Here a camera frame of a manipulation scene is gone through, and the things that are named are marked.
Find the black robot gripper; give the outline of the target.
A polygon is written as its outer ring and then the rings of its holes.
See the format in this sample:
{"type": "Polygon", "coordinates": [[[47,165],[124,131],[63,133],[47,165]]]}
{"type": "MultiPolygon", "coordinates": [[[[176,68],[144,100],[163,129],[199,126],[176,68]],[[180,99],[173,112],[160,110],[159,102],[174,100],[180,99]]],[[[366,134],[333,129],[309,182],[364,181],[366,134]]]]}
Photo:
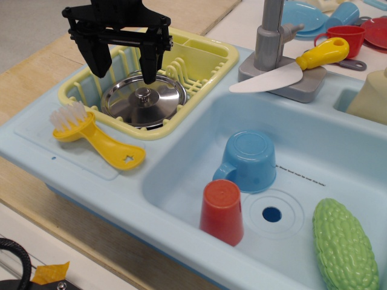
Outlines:
{"type": "Polygon", "coordinates": [[[103,78],[111,66],[109,44],[140,48],[140,66],[146,84],[156,81],[164,51],[173,46],[171,19],[147,8],[141,1],[91,1],[66,7],[62,16],[69,34],[91,72],[103,78]]]}

